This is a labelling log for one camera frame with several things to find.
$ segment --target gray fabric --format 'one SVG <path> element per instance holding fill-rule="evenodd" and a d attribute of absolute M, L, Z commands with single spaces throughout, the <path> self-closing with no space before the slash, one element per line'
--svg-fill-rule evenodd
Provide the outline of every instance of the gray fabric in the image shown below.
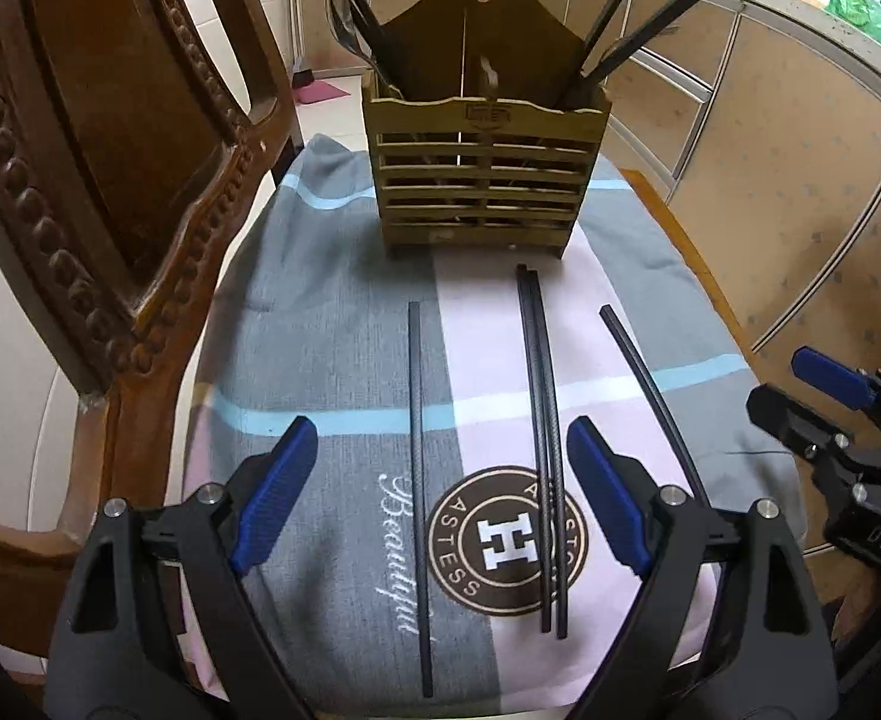
<path fill-rule="evenodd" d="M 595 176 L 619 177 L 604 160 Z M 370 162 L 317 136 L 285 177 L 286 185 L 298 182 L 308 197 L 362 193 L 371 185 Z M 696 278 L 632 191 L 590 191 L 581 225 L 652 370 L 736 353 Z M 194 412 L 188 478 L 191 464 L 203 473 L 207 463 L 213 478 L 226 480 L 242 459 L 269 449 L 282 430 L 262 429 L 270 423 L 263 413 L 405 409 L 410 300 L 421 304 L 424 403 L 449 403 L 430 253 L 386 258 L 370 196 L 317 210 L 282 186 L 215 298 L 197 381 L 216 386 L 232 405 L 216 415 Z M 743 413 L 753 384 L 745 371 L 666 397 L 712 503 L 746 509 L 771 495 L 799 535 L 804 511 L 793 461 Z M 250 422 L 241 429 L 230 409 L 258 415 L 245 416 Z M 436 693 L 428 701 L 419 694 L 418 637 L 401 630 L 398 605 L 378 592 L 413 578 L 410 536 L 403 536 L 406 574 L 394 570 L 401 578 L 393 580 L 385 541 L 388 509 L 397 505 L 385 490 L 409 490 L 408 437 L 326 435 L 321 422 L 319 431 L 317 467 L 271 558 L 245 579 L 298 689 L 320 712 L 499 712 L 489 618 L 430 581 L 432 626 L 444 634 L 434 642 Z M 463 469 L 456 430 L 431 431 L 425 440 L 431 507 Z"/>
<path fill-rule="evenodd" d="M 620 173 L 609 162 L 599 161 L 594 177 L 619 178 Z M 651 370 L 740 353 L 697 276 L 632 191 L 591 191 L 578 222 L 631 318 Z M 675 317 L 696 317 L 697 332 L 679 332 Z M 665 392 L 664 400 L 711 505 L 744 512 L 761 495 L 771 495 L 803 541 L 807 516 L 794 460 L 751 425 L 744 408 L 756 383 L 745 370 Z"/>

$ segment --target wooden utensil holder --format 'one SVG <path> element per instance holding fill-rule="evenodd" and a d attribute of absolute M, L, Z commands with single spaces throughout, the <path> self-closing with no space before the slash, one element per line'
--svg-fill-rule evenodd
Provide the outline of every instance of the wooden utensil holder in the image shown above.
<path fill-rule="evenodd" d="M 381 230 L 399 245 L 547 247 L 570 239 L 610 103 L 555 111 L 523 100 L 408 103 L 367 73 L 362 109 Z"/>

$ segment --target wooden chair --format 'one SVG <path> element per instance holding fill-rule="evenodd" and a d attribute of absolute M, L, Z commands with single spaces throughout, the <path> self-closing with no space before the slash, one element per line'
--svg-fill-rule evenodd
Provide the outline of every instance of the wooden chair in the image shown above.
<path fill-rule="evenodd" d="M 183 0 L 0 0 L 0 266 L 80 393 L 58 528 L 0 526 L 0 643 L 44 656 L 98 507 L 163 501 L 178 389 L 228 242 L 293 159 L 258 0 L 214 0 L 237 105 Z"/>

